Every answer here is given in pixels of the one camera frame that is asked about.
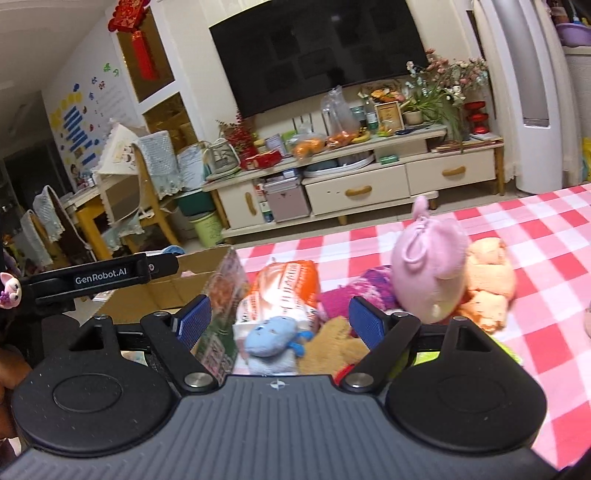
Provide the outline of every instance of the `hand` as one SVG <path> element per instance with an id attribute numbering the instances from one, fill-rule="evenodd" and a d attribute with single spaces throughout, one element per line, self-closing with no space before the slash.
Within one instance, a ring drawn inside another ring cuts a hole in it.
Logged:
<path id="1" fill-rule="evenodd" d="M 0 348 L 0 439 L 14 438 L 17 431 L 10 409 L 12 390 L 24 380 L 31 367 L 18 353 Z"/>

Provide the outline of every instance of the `red and white checkered cloth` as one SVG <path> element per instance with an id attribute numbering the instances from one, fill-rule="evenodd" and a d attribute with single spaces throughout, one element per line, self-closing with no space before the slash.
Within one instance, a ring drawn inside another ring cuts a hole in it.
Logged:
<path id="1" fill-rule="evenodd" d="M 591 446 L 591 339 L 583 314 L 591 301 L 591 185 L 447 213 L 471 239 L 498 236 L 517 274 L 507 327 L 495 336 L 523 360 L 548 398 L 536 452 L 558 468 Z M 313 260 L 321 288 L 345 285 L 390 264 L 409 222 L 389 223 L 238 251 L 250 279 L 272 259 Z"/>

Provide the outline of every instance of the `drawer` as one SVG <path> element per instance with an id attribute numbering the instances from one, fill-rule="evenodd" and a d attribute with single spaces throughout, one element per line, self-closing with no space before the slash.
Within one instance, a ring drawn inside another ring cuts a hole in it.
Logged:
<path id="1" fill-rule="evenodd" d="M 496 178 L 492 149 L 410 162 L 406 169 L 411 195 Z"/>
<path id="2" fill-rule="evenodd" d="M 315 215 L 408 197 L 404 165 L 306 185 Z"/>

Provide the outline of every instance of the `red berry branch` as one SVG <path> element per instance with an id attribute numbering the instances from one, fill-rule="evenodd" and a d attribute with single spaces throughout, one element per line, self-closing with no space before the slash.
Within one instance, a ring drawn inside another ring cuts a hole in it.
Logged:
<path id="1" fill-rule="evenodd" d="M 252 133 L 240 110 L 236 114 L 236 123 L 227 124 L 218 120 L 217 124 L 224 138 L 232 144 L 238 155 L 250 156 L 253 150 L 256 153 Z"/>

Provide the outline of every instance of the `drawer handle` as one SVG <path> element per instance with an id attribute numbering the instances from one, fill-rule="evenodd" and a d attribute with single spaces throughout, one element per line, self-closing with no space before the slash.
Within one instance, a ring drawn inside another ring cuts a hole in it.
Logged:
<path id="1" fill-rule="evenodd" d="M 441 175 L 443 175 L 444 177 L 453 177 L 454 175 L 461 175 L 462 173 L 466 173 L 465 166 L 451 168 L 450 170 L 443 170 L 441 172 Z"/>
<path id="2" fill-rule="evenodd" d="M 252 194 L 251 194 L 251 192 L 246 192 L 244 194 L 244 196 L 246 197 L 246 204 L 248 205 L 248 209 L 250 210 L 251 215 L 252 216 L 255 216 L 256 215 L 256 208 L 255 208 L 255 204 L 252 203 Z"/>
<path id="3" fill-rule="evenodd" d="M 372 191 L 372 187 L 367 185 L 365 187 L 361 187 L 360 189 L 349 189 L 345 192 L 347 197 L 356 197 L 357 195 L 365 195 L 366 193 L 370 193 Z"/>

